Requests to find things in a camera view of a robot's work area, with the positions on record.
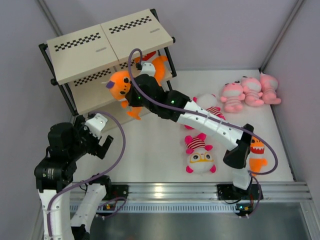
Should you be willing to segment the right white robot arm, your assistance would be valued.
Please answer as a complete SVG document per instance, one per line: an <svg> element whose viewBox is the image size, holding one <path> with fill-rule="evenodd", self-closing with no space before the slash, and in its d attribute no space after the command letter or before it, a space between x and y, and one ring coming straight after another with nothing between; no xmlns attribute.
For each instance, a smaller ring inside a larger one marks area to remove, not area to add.
<svg viewBox="0 0 320 240"><path fill-rule="evenodd" d="M247 169L247 158L253 126L232 125L197 105L190 97L177 91L165 91L153 76L146 73L129 76L131 87L125 98L131 107L145 107L161 119L190 126L226 147L223 162L233 169L235 196L246 198L252 192L253 178Z"/></svg>

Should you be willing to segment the orange shark plush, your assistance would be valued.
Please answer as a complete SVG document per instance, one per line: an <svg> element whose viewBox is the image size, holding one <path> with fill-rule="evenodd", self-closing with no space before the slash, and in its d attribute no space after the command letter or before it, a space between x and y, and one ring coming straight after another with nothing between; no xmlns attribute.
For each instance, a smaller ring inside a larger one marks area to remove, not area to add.
<svg viewBox="0 0 320 240"><path fill-rule="evenodd" d="M128 70L121 70L113 73L105 86L113 98L120 102L123 109L126 109L126 114L136 120L141 120L140 112L142 107L129 107L129 102L126 95L131 89L131 78Z"/></svg>
<svg viewBox="0 0 320 240"><path fill-rule="evenodd" d="M256 137L251 138L249 167L250 171L254 172L251 175L256 176L260 173L262 167L267 166L268 161L265 158L265 144Z"/></svg>
<svg viewBox="0 0 320 240"><path fill-rule="evenodd" d="M150 63L154 66L154 75L159 86L162 85L162 81L165 80L167 74L166 62L168 61L167 56L159 55L157 51L153 51L143 55L142 57L136 57L134 59L135 64Z"/></svg>

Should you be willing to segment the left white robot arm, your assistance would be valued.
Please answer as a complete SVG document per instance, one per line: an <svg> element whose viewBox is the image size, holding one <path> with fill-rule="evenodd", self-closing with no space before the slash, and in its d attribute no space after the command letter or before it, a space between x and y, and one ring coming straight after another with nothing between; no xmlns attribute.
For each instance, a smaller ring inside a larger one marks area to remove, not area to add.
<svg viewBox="0 0 320 240"><path fill-rule="evenodd" d="M86 120L78 116L74 123L53 125L47 135L45 157L34 169L36 189L43 211L45 240L88 240L90 228L102 200L113 194L109 176L96 174L88 182L84 199L74 217L70 217L70 188L77 161L86 154L103 159L113 142L107 136L100 144L108 120L100 113Z"/></svg>

